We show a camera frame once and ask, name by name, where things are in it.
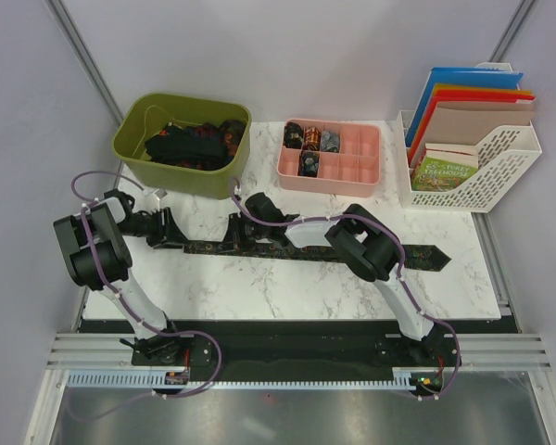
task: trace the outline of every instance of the stack of books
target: stack of books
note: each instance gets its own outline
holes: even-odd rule
[[[536,97],[518,89],[522,77],[486,68],[432,69],[406,133],[414,190],[457,187],[477,172],[475,146],[484,137],[500,125],[529,124]]]

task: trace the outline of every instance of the green book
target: green book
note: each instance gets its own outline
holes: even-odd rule
[[[423,192],[452,190],[477,171],[474,146],[426,144],[423,157],[413,171],[411,188]]]

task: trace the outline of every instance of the gray floor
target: gray floor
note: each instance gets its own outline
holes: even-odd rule
[[[79,416],[144,392],[67,389]],[[459,376],[448,396],[417,402],[383,391],[211,390],[184,400],[145,398],[95,422],[62,410],[54,445],[548,444],[525,375]]]

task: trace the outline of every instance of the brown folder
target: brown folder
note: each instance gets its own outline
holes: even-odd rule
[[[435,112],[428,122],[428,127],[424,132],[423,138],[418,145],[416,154],[411,160],[411,168],[414,168],[416,163],[420,160],[426,143],[463,144],[467,146],[475,146],[492,130],[500,125],[529,125],[529,122],[535,114],[533,109],[529,109],[530,107],[533,107],[533,104],[490,102],[488,104],[475,106],[476,108],[493,108],[491,110],[453,109],[452,107],[468,107],[467,105],[451,104],[466,103],[448,102],[444,107],[441,107],[442,104],[437,104]],[[474,106],[474,102],[467,102],[467,104],[472,104],[472,107]],[[517,109],[509,108],[509,110],[505,110],[504,107],[509,105],[513,105]]]

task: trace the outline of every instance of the white wall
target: white wall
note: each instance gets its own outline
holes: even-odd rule
[[[537,94],[544,152],[490,216],[519,320],[542,335],[556,372],[556,0],[538,2],[506,60]]]
[[[518,0],[64,0],[125,112],[176,92],[254,121],[394,118],[436,64],[487,61]]]
[[[75,172],[114,167],[113,130],[44,2],[0,0],[0,445],[22,442],[54,334],[72,319],[52,221],[78,208]]]

